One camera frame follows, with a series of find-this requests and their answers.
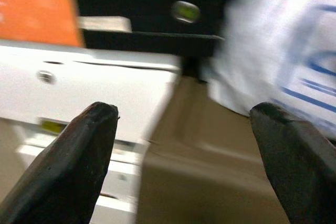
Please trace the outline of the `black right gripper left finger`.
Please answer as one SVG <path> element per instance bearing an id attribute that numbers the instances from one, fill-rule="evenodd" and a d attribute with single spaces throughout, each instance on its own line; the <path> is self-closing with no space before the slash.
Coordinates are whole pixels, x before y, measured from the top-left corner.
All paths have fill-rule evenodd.
<path id="1" fill-rule="evenodd" d="M 108 171 L 119 120 L 95 102 L 29 165 L 1 203 L 1 223 L 89 223 Z"/>

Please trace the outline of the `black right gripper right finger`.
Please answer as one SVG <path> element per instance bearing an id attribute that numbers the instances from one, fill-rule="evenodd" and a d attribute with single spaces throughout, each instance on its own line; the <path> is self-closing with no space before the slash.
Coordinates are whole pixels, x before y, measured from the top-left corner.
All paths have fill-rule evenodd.
<path id="1" fill-rule="evenodd" d="M 310 122 L 272 103 L 254 106 L 250 121 L 290 223 L 335 223 L 335 146 Z"/>

